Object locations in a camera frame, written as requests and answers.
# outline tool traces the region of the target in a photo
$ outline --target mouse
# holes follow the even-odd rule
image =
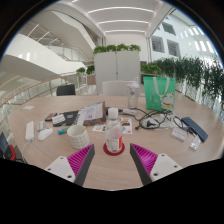
[[[52,128],[46,128],[46,129],[39,132],[38,140],[43,141],[45,138],[47,138],[52,133],[53,133]]]

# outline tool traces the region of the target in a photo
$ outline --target white cabinet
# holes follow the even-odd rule
[[[140,57],[136,51],[98,53],[94,56],[96,90],[102,93],[102,82],[140,80]]]

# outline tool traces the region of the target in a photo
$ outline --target ceiling light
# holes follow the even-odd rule
[[[138,20],[111,20],[111,21],[105,21],[105,22],[100,22],[101,23],[116,23],[116,22],[136,22],[136,23],[149,23],[146,21],[138,21]]]
[[[39,24],[37,24],[32,30],[31,32],[28,34],[28,36],[39,26]]]
[[[109,31],[105,31],[105,33],[106,32],[144,32],[145,33],[145,31],[142,31],[142,30],[109,30]]]
[[[108,9],[138,9],[138,10],[153,12],[152,10],[149,10],[149,9],[142,9],[142,8],[135,8],[135,7],[110,7],[110,8],[92,10],[92,11],[89,11],[88,13],[102,11],[102,10],[108,10]]]

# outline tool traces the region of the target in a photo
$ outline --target ceiling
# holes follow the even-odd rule
[[[107,31],[149,37],[172,9],[159,0],[61,0],[46,10],[70,15],[102,38],[112,33]]]

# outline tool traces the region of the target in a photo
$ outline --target window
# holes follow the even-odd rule
[[[210,44],[208,41],[206,41],[206,43],[207,43],[207,45],[208,45],[209,51],[210,51],[211,53],[214,53],[211,44]]]
[[[198,45],[198,42],[195,41],[194,44],[195,44],[195,47],[196,47],[197,51],[200,51],[200,47],[199,47],[199,45]]]
[[[198,30],[201,32],[202,35],[204,35],[204,33],[202,32],[202,30],[198,27]]]
[[[186,30],[184,31],[184,33],[185,33],[185,36],[188,37],[188,35],[187,35],[187,31],[186,31]]]
[[[191,29],[189,29],[191,36],[194,36],[194,33]]]
[[[170,25],[168,23],[162,23],[162,25],[163,25],[163,29],[165,32],[172,33],[173,35],[176,36],[176,33],[175,33],[172,25]]]
[[[195,27],[193,28],[193,30],[194,30],[196,35],[199,35],[199,33],[198,33],[198,31],[197,31],[197,29]]]
[[[168,45],[170,55],[180,57],[180,48],[178,43],[171,40],[167,40],[167,45]]]
[[[164,53],[163,39],[161,37],[152,36],[152,50]]]
[[[199,41],[201,44],[202,51],[207,51],[203,41]]]

